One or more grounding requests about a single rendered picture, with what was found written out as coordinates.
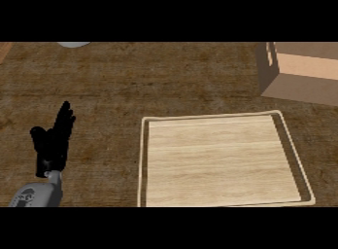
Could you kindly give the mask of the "pale wooden tray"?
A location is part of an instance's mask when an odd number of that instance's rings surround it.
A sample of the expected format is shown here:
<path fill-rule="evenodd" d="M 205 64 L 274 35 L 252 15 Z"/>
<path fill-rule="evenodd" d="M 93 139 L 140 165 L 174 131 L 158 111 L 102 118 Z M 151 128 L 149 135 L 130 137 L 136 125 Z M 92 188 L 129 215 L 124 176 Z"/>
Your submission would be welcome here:
<path fill-rule="evenodd" d="M 312 204 L 277 110 L 140 119 L 139 207 Z"/>

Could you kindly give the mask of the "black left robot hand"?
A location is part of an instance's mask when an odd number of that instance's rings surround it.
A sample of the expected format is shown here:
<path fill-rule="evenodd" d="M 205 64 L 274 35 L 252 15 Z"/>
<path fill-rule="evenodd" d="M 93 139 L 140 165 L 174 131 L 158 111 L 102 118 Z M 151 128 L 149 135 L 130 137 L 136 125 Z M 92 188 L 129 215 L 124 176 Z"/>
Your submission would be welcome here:
<path fill-rule="evenodd" d="M 70 103 L 64 101 L 52 127 L 43 129 L 40 126 L 34 126 L 28 130 L 33 149 L 36 151 L 34 176 L 39 178 L 45 178 L 46 171 L 61 171 L 65 167 L 68 139 L 74 120 L 76 116 L 70 109 Z"/>

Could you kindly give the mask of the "brown cardboard box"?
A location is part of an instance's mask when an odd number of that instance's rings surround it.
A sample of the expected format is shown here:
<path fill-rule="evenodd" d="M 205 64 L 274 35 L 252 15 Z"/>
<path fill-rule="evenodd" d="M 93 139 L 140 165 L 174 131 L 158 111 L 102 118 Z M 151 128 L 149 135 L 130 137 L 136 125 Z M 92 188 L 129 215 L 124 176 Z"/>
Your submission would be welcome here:
<path fill-rule="evenodd" d="M 258 42 L 260 95 L 338 106 L 338 42 Z"/>

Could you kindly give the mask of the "pale grey round object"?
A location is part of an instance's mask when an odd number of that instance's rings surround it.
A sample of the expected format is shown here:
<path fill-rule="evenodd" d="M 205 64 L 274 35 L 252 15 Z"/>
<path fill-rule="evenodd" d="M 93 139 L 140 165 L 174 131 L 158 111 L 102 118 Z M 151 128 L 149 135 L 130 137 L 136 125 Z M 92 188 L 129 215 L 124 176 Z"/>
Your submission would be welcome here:
<path fill-rule="evenodd" d="M 79 48 L 89 44 L 89 42 L 56 42 L 56 44 L 64 48 Z"/>

